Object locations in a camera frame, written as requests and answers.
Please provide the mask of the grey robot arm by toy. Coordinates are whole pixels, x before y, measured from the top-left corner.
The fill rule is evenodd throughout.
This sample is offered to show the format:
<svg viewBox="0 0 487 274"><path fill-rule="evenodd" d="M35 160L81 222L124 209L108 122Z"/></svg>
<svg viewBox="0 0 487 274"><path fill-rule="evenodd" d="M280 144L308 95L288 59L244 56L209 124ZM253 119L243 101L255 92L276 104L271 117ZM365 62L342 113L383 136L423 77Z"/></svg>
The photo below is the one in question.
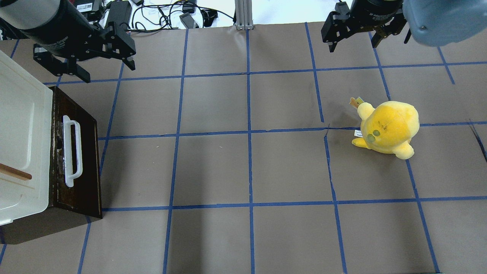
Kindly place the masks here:
<svg viewBox="0 0 487 274"><path fill-rule="evenodd" d="M485 0L354 0L336 3L321 29L334 52L337 44L356 33L373 32L372 48L409 26L404 43L441 47L461 42L486 28Z"/></svg>

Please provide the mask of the grey robot arm by drawer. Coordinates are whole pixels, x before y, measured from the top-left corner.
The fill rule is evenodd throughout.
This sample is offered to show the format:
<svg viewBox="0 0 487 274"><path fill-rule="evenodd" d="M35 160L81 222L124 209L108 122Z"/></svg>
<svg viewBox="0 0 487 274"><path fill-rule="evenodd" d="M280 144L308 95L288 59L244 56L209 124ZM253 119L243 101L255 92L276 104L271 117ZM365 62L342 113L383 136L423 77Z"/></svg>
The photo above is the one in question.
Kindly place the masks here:
<svg viewBox="0 0 487 274"><path fill-rule="evenodd" d="M113 1L104 27L90 23L68 0L2 0L1 18L32 39L33 60L54 76L68 74L86 83L78 63L102 57L118 59L135 70L136 45L128 34L132 7Z"/></svg>

